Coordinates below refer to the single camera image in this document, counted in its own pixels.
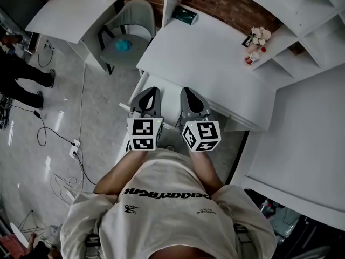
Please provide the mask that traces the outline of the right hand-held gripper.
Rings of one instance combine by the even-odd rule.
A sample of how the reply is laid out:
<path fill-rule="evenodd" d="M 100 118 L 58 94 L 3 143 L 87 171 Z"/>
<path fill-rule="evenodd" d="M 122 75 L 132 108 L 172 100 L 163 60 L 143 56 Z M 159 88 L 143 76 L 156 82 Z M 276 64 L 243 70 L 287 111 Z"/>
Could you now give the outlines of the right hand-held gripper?
<path fill-rule="evenodd" d="M 211 115 L 209 103 L 195 90 L 184 87 L 180 93 L 181 114 L 178 129 L 191 152 L 212 151 L 221 141 L 219 122 Z"/>

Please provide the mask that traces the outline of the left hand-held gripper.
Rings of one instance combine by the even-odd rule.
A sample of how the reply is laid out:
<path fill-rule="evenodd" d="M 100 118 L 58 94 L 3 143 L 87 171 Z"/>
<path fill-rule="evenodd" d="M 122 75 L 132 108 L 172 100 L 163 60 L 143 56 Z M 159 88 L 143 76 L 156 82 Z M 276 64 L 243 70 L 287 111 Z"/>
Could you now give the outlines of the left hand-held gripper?
<path fill-rule="evenodd" d="M 163 125 L 160 89 L 147 88 L 134 97 L 130 105 L 127 131 L 132 150 L 156 150 Z"/>

